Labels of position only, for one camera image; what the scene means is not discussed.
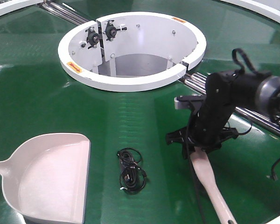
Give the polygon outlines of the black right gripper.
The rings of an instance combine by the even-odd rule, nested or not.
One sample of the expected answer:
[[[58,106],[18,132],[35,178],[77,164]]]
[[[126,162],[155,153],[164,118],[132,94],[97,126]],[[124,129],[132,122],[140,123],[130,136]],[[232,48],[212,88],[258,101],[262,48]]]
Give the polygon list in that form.
[[[166,134],[166,143],[180,143],[182,156],[188,159],[197,147],[208,154],[220,149],[224,141],[237,137],[236,128],[225,127],[217,121],[202,122],[199,118],[190,118],[185,127]]]

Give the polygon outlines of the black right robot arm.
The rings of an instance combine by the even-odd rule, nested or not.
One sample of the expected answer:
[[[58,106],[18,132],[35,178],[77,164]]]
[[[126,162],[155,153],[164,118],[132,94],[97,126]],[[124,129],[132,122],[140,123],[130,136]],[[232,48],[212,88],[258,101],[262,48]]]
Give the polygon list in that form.
[[[280,114],[280,77],[270,72],[215,72],[208,75],[205,87],[206,95],[175,98],[175,108],[190,109],[191,114],[185,127],[166,134],[166,143],[181,143],[185,158],[195,147],[210,153],[222,142],[237,138],[237,130],[225,126],[236,107],[261,113],[270,120]]]

